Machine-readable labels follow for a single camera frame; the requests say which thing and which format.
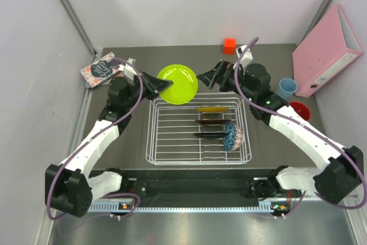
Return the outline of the lime green plate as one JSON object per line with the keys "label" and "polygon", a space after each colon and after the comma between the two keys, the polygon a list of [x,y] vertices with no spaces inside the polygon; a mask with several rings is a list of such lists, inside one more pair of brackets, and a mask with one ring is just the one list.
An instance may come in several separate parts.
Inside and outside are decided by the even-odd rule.
{"label": "lime green plate", "polygon": [[167,103],[182,105],[190,102],[198,91],[196,74],[187,66],[172,64],[164,67],[157,78],[172,81],[172,85],[160,93]]}

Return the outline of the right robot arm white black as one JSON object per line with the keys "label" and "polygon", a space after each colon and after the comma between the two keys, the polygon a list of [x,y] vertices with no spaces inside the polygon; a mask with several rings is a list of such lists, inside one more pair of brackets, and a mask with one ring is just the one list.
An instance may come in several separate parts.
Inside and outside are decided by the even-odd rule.
{"label": "right robot arm white black", "polygon": [[271,91],[270,74],[261,64],[246,68],[220,61],[198,79],[209,89],[233,91],[250,105],[255,119],[278,131],[300,148],[315,164],[311,168],[280,166],[269,175],[267,188],[279,197],[288,190],[314,192],[330,204],[338,204],[359,185],[366,187],[363,153],[328,139],[276,93]]}

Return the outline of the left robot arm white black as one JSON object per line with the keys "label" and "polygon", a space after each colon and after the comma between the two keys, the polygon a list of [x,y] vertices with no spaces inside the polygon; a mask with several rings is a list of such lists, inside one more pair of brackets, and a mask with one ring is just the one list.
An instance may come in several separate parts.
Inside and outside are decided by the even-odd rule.
{"label": "left robot arm white black", "polygon": [[75,217],[84,216],[91,204],[110,193],[124,197],[130,183],[118,172],[108,169],[91,177],[91,171],[107,147],[124,132],[132,113],[143,99],[153,100],[173,85],[171,80],[158,79],[139,72],[129,83],[125,77],[111,80],[105,107],[91,132],[78,148],[58,165],[45,171],[45,205],[51,220],[55,209]]}

